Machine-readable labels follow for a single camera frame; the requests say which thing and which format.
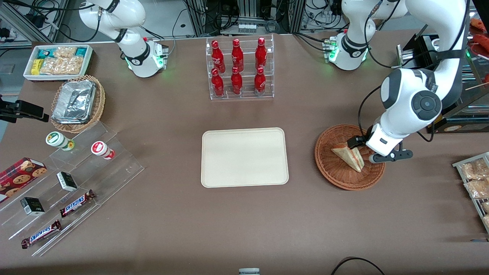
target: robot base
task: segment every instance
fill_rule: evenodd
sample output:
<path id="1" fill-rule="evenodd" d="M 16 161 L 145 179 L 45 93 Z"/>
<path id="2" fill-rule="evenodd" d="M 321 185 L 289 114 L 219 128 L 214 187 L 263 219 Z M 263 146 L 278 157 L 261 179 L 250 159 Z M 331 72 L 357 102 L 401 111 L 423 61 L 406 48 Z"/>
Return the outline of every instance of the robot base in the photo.
<path id="1" fill-rule="evenodd" d="M 323 50 L 328 52 L 324 53 L 324 60 L 326 63 L 333 63 L 342 70 L 355 70 L 360 64 L 367 59 L 368 49 L 363 53 L 363 56 L 359 55 L 356 58 L 350 56 L 350 54 L 343 49 L 341 39 L 345 36 L 344 33 L 340 33 L 337 36 L 331 36 L 329 40 L 323 42 Z"/>
<path id="2" fill-rule="evenodd" d="M 129 69 L 139 77 L 153 76 L 160 70 L 166 69 L 166 65 L 168 63 L 167 47 L 163 48 L 161 44 L 152 41 L 147 41 L 146 43 L 150 46 L 150 54 L 141 65 L 135 66 L 126 58 Z"/>

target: white tray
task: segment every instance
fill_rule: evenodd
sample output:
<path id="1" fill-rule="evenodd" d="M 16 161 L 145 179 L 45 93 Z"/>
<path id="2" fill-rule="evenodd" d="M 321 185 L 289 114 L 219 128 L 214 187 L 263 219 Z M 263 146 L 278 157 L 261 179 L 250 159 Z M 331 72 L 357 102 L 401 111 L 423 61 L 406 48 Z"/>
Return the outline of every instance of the white tray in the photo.
<path id="1" fill-rule="evenodd" d="M 32 64 L 34 63 L 34 60 L 37 58 L 39 51 L 43 50 L 43 49 L 56 48 L 59 46 L 87 48 L 87 52 L 85 53 L 85 56 L 83 57 L 83 63 L 82 63 L 82 68 L 80 69 L 80 73 L 79 74 L 63 74 L 63 75 L 32 75 L 31 74 Z M 72 79 L 75 77 L 84 76 L 85 73 L 87 72 L 87 69 L 88 69 L 89 64 L 90 64 L 90 58 L 91 58 L 92 52 L 93 52 L 93 49 L 87 44 L 62 44 L 62 45 L 35 46 L 32 49 L 32 53 L 31 53 L 31 56 L 29 57 L 29 61 L 27 62 L 27 66 L 25 66 L 24 77 L 30 81 L 60 81 L 60 80 L 68 80 L 68 79 Z"/>
<path id="2" fill-rule="evenodd" d="M 204 187 L 278 185 L 288 180 L 284 130 L 220 130 L 202 135 Z"/>

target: brown tablecloth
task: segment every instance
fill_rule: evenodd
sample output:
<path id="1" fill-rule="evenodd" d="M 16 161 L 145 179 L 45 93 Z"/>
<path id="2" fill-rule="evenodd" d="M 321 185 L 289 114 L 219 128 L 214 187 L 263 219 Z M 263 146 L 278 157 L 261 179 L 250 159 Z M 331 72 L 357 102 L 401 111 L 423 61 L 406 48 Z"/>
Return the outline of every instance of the brown tablecloth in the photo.
<path id="1" fill-rule="evenodd" d="M 373 53 L 393 64 L 395 45 L 413 33 L 379 32 Z M 178 41 L 168 69 L 148 79 L 128 70 L 116 44 L 93 44 L 90 74 L 107 95 L 102 121 L 147 168 L 42 257 L 0 228 L 0 274 L 229 275 L 244 267 L 329 274 L 347 256 L 372 260 L 386 274 L 487 274 L 489 244 L 469 242 L 485 237 L 484 228 L 451 164 L 489 151 L 488 135 L 438 135 L 432 143 L 412 135 L 404 146 L 413 159 L 388 163 L 369 190 L 340 190 L 316 168 L 316 139 L 330 126 L 356 124 L 361 100 L 390 70 L 369 58 L 341 71 L 292 35 L 274 37 L 276 96 L 253 102 L 210 101 L 205 39 Z M 58 87 L 26 81 L 20 99 L 50 113 Z M 372 96 L 364 124 L 383 111 Z M 289 182 L 204 188 L 202 134 L 259 127 L 285 131 Z M 52 130 L 30 119 L 10 124 L 0 169 L 22 157 L 46 158 Z M 337 274 L 374 271 L 348 263 Z"/>

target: snickers bar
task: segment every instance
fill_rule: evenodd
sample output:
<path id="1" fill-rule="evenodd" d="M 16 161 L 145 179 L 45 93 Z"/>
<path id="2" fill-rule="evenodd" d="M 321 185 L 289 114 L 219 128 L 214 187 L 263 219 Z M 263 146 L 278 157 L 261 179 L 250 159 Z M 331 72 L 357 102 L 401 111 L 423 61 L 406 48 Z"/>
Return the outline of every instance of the snickers bar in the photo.
<path id="1" fill-rule="evenodd" d="M 22 249 L 27 249 L 31 245 L 33 245 L 35 242 L 39 241 L 42 238 L 47 237 L 51 233 L 61 230 L 61 223 L 59 220 L 56 220 L 54 224 L 46 227 L 45 229 L 37 232 L 37 234 L 32 235 L 30 238 L 26 238 L 22 240 Z"/>
<path id="2" fill-rule="evenodd" d="M 80 198 L 78 198 L 76 201 L 72 202 L 65 208 L 61 209 L 61 217 L 64 218 L 68 216 L 68 214 L 74 212 L 76 209 L 78 209 L 80 206 L 84 205 L 86 202 L 91 200 L 92 198 L 95 198 L 95 194 L 93 191 L 90 189 L 87 193 L 83 194 Z"/>

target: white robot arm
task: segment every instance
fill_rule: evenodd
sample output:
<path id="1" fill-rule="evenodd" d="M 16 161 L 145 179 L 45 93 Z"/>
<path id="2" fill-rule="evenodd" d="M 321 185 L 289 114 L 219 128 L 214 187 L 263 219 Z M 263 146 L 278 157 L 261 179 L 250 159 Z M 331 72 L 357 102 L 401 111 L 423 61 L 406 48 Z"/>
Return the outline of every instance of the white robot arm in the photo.
<path id="1" fill-rule="evenodd" d="M 376 30 L 374 19 L 403 17 L 407 13 L 405 3 L 406 0 L 343 0 L 341 9 L 350 20 L 350 27 L 346 34 L 330 38 L 336 45 L 329 48 L 332 52 L 328 61 L 343 70 L 358 68 L 367 55 L 365 36 L 370 41 Z M 376 5 L 378 9 L 371 14 Z"/>
<path id="2" fill-rule="evenodd" d="M 165 68 L 163 47 L 145 41 L 137 30 L 146 20 L 146 12 L 138 0 L 91 0 L 80 7 L 91 4 L 95 6 L 79 11 L 83 23 L 114 40 L 135 75 L 149 77 Z"/>
<path id="3" fill-rule="evenodd" d="M 386 109 L 373 124 L 366 145 L 377 154 L 370 161 L 396 159 L 395 147 L 408 135 L 430 125 L 442 110 L 463 55 L 465 0 L 405 0 L 409 12 L 435 29 L 439 53 L 455 50 L 434 71 L 396 69 L 383 81 L 380 97 Z"/>

